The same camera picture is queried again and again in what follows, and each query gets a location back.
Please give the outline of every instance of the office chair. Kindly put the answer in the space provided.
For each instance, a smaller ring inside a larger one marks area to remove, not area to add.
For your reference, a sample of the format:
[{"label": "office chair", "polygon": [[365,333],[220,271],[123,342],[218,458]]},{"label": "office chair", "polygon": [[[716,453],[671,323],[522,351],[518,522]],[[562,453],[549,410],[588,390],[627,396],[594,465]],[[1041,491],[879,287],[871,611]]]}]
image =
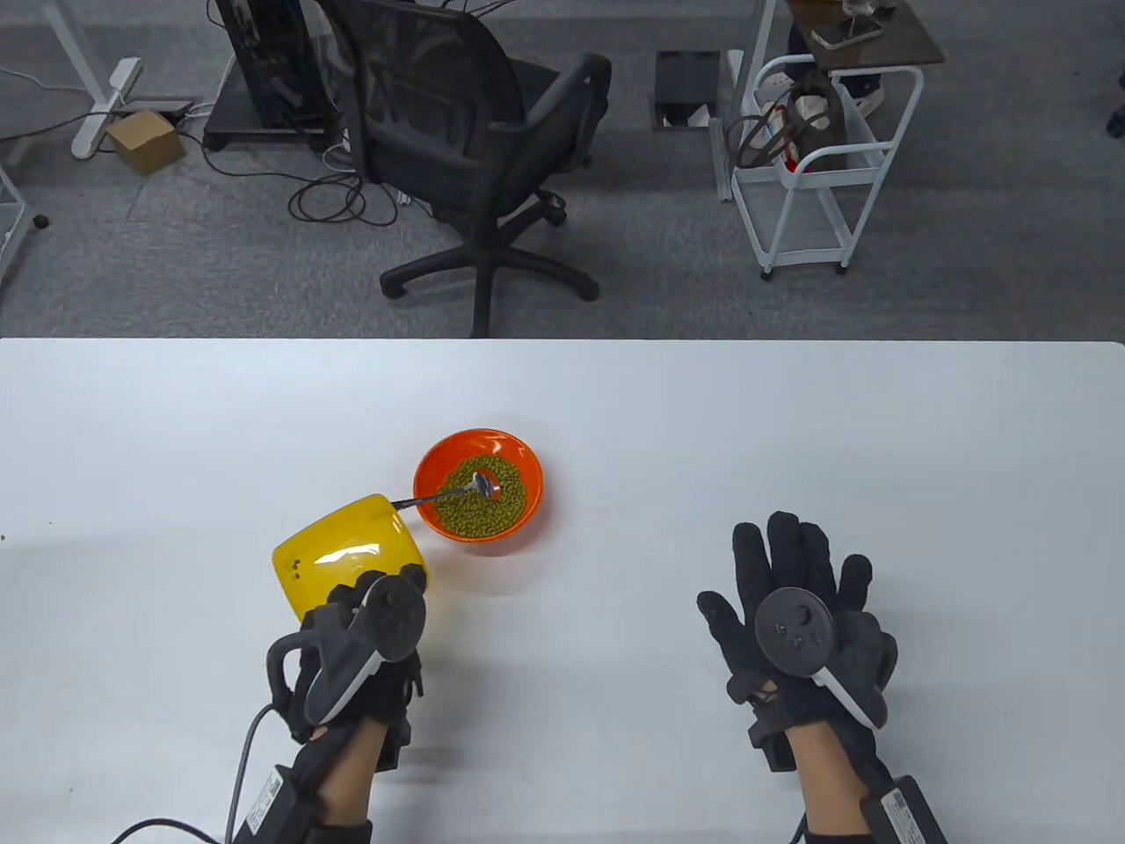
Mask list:
[{"label": "office chair", "polygon": [[[1125,71],[1122,71],[1122,75],[1117,81],[1122,88],[1125,88]],[[1113,137],[1125,137],[1125,106],[1122,106],[1110,115],[1109,123],[1106,124],[1106,132]]]},{"label": "office chair", "polygon": [[542,183],[588,165],[608,108],[610,61],[584,55],[559,74],[510,60],[466,12],[402,0],[316,2],[336,41],[330,61],[344,78],[338,105],[356,171],[429,203],[465,241],[384,272],[382,294],[396,299],[416,278],[472,267],[474,338],[488,336],[501,267],[547,276],[585,302],[596,299],[598,286],[585,272],[512,243],[540,219],[566,221],[566,204]]}]

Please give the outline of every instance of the green mung bean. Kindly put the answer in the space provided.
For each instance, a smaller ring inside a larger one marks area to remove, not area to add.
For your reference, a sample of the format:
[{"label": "green mung bean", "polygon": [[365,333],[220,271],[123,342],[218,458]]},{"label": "green mung bean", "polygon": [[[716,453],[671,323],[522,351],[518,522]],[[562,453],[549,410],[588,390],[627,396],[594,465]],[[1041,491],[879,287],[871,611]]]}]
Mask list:
[{"label": "green mung bean", "polygon": [[472,479],[474,473],[482,470],[500,482],[498,501],[487,501],[472,492],[433,505],[446,529],[465,539],[486,539],[503,533],[520,521],[528,503],[528,490],[520,478],[520,470],[495,455],[480,455],[466,460],[446,478],[439,492],[465,486]]}]

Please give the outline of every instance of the wrist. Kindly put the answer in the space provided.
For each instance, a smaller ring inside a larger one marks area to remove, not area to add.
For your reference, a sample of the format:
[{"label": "wrist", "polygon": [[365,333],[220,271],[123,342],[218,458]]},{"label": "wrist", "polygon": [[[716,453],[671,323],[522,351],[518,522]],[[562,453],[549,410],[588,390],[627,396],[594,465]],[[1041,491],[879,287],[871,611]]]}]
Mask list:
[{"label": "wrist", "polygon": [[324,807],[322,825],[358,826],[367,821],[371,784],[386,737],[385,724],[369,718],[360,721],[317,792]]}]

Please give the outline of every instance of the chair base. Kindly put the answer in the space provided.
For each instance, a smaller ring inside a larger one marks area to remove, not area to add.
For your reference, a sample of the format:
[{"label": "chair base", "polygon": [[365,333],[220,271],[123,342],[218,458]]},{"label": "chair base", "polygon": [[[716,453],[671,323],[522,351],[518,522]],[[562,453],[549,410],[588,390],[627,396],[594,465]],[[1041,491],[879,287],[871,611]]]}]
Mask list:
[{"label": "chair base", "polygon": [[434,218],[450,223],[466,240],[465,244],[387,270],[379,277],[382,295],[388,299],[397,299],[406,295],[406,284],[416,278],[443,270],[472,267],[476,269],[477,279],[470,338],[488,336],[492,322],[493,277],[501,268],[534,272],[561,281],[578,294],[583,302],[594,302],[601,295],[601,288],[588,275],[560,261],[512,245],[516,237],[540,219],[547,219],[551,225],[561,225],[566,221],[566,204],[559,197],[548,191],[537,191],[537,196],[539,201],[502,226],[497,226],[496,221],[492,219],[485,221],[483,226],[474,227],[464,217],[435,212]]}]

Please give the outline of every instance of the hand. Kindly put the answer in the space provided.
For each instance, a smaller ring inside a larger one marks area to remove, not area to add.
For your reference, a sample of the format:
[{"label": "hand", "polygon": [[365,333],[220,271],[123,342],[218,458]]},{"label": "hand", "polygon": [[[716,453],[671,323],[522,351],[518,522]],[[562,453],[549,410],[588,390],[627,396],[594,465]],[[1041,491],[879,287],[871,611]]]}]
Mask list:
[{"label": "hand", "polygon": [[772,665],[754,634],[754,616],[766,595],[784,586],[809,590],[834,613],[858,612],[867,601],[871,562],[861,555],[844,560],[837,587],[828,537],[820,528],[799,521],[792,513],[777,512],[770,517],[766,532],[768,557],[756,524],[735,527],[735,582],[742,620],[727,599],[716,592],[701,592],[696,600],[730,668],[728,692],[736,702],[748,701],[756,707],[776,690],[793,724],[838,716],[845,710],[831,692],[811,680],[783,674]]},{"label": "hand", "polygon": [[[425,573],[421,566],[410,565],[403,568],[403,576],[411,578],[418,586],[420,591],[425,591]],[[360,575],[354,586],[341,584],[328,594],[328,603],[340,604],[348,611],[353,611],[360,605],[363,596],[371,587],[372,583],[382,577],[382,572],[364,572]],[[302,629],[308,629],[314,622],[314,612],[305,616]],[[289,722],[290,730],[295,736],[308,736],[314,727],[305,718],[305,699],[309,686],[316,679],[321,670],[321,654],[315,647],[303,648],[300,652],[300,673],[294,684],[292,699],[282,715]],[[379,670],[368,677],[351,700],[344,706],[335,721],[359,721],[368,718],[379,724],[402,731],[405,726],[406,736],[400,736],[402,744],[408,744],[408,725],[406,724],[406,707],[417,690],[422,694],[422,662],[417,652],[411,653],[405,659],[399,662],[384,662]]]}]

